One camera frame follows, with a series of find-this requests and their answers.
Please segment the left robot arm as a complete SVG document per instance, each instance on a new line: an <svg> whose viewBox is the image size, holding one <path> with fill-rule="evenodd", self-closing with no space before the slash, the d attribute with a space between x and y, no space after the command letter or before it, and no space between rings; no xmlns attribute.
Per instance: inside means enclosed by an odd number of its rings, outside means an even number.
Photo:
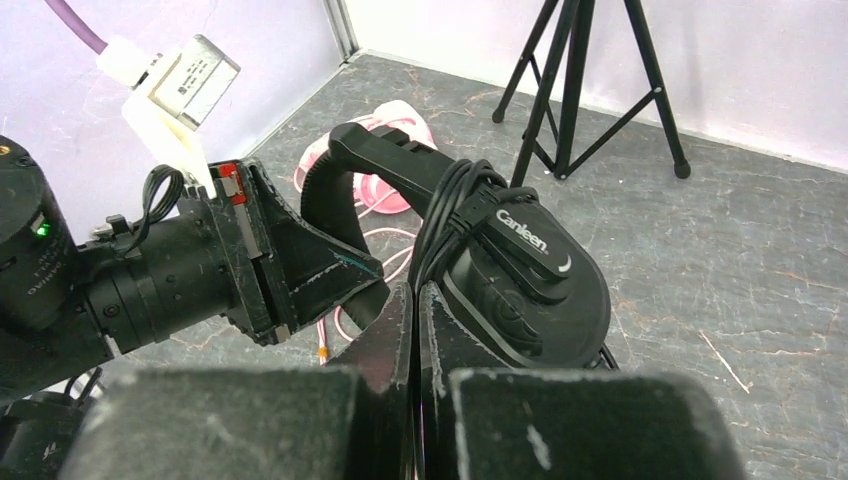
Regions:
<svg viewBox="0 0 848 480"><path fill-rule="evenodd" d="M261 346L343 308L366 328L389 295L361 240L304 221L254 159L211 164L196 187L169 165L76 245L30 153L1 141L1 475L53 479L102 365L215 316ZM74 383L87 376L80 393Z"/></svg>

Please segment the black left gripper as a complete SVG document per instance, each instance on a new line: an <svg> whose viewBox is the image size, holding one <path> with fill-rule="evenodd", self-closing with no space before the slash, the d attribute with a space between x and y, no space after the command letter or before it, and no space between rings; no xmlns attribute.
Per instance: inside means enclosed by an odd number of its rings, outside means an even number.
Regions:
<svg viewBox="0 0 848 480"><path fill-rule="evenodd" d="M337 306L365 331L324 367L122 376L86 416L60 477L412 478L412 294L390 294L370 254L353 173L318 161L295 211L256 159L208 170L214 192L201 205L215 272L203 312L260 346Z"/></svg>

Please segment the black headphones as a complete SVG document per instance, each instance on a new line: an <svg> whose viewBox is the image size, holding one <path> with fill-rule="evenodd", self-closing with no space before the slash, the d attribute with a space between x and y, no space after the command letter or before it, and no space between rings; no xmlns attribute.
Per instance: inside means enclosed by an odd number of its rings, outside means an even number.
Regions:
<svg viewBox="0 0 848 480"><path fill-rule="evenodd" d="M421 293L435 285L503 363L617 368L606 343L606 280L535 189L512 187L485 160L452 159L391 127L340 124L313 166L323 159L353 177L378 176L420 216L409 286Z"/></svg>

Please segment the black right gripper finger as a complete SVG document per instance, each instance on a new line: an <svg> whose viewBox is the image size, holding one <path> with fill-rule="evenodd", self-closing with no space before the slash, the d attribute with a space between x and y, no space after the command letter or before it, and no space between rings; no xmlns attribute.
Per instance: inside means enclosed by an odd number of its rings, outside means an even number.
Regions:
<svg viewBox="0 0 848 480"><path fill-rule="evenodd" d="M513 369L435 285L418 299L427 479L742 479L716 403L676 372Z"/></svg>

